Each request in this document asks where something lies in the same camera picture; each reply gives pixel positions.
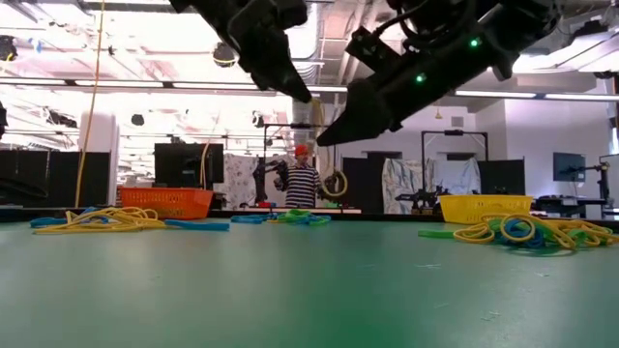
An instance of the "ceiling light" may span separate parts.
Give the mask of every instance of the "ceiling light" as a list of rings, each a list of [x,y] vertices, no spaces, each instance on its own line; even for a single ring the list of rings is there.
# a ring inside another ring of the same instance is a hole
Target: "ceiling light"
[[[619,71],[619,50],[588,64],[578,70],[581,73],[616,72]]]
[[[308,86],[310,92],[346,93],[346,86]]]
[[[614,95],[590,95],[590,94],[558,94],[549,93],[545,95],[547,100],[551,101],[583,101],[583,102],[619,102],[619,96]]]
[[[14,77],[0,77],[0,84],[12,84],[12,85],[64,85],[65,80],[54,78],[14,78]]]
[[[94,86],[94,80],[78,80],[77,86]],[[162,88],[163,83],[158,81],[99,81],[100,87],[142,87],[142,88]]]
[[[504,99],[534,99],[537,94],[523,92],[456,91],[456,96]]]
[[[209,83],[209,82],[174,82],[174,88],[187,89],[227,89],[239,91],[257,91],[258,87],[250,83]]]
[[[86,4],[101,4],[101,0],[82,0]],[[168,0],[105,0],[106,4],[169,5]]]

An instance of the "orange basket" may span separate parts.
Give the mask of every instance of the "orange basket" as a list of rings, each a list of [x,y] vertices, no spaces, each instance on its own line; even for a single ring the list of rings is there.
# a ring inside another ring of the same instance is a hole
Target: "orange basket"
[[[123,207],[152,209],[159,218],[206,218],[213,192],[199,188],[120,188]]]

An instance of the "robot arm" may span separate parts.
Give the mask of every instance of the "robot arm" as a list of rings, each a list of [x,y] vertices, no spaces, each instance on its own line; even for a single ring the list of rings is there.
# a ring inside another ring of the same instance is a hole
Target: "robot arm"
[[[512,76],[520,51],[550,34],[557,0],[389,0],[396,18],[371,33],[361,27],[346,51],[374,74],[348,86],[346,108],[317,139],[320,146],[397,131],[401,122],[492,67]],[[410,21],[416,31],[408,27]],[[380,34],[400,24],[406,48],[397,54]]]
[[[311,94],[290,60],[283,32],[308,20],[304,0],[170,0],[177,13],[192,6],[239,54],[239,66],[260,90],[272,88],[301,101]]]

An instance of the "table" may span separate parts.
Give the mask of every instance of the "table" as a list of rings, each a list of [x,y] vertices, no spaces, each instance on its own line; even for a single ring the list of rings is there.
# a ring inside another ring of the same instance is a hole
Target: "table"
[[[534,204],[538,210],[558,213],[562,218],[572,218],[574,215],[578,215],[579,218],[587,218],[587,206],[599,205],[603,207],[606,201],[601,198],[540,197],[535,199]]]
[[[254,208],[247,207],[239,210],[238,212],[252,212],[252,213],[287,213],[294,208]],[[304,209],[304,211],[312,214],[361,214],[361,209],[349,209],[349,208],[310,208]]]
[[[618,247],[542,257],[417,237],[443,227],[34,236],[0,224],[1,346],[619,345]]]

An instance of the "person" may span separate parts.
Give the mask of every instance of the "person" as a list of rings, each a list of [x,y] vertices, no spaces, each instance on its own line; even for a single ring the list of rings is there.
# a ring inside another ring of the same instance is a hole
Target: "person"
[[[297,145],[294,156],[296,163],[288,166],[285,206],[314,208],[320,177],[316,169],[310,166],[310,149],[304,144]]]

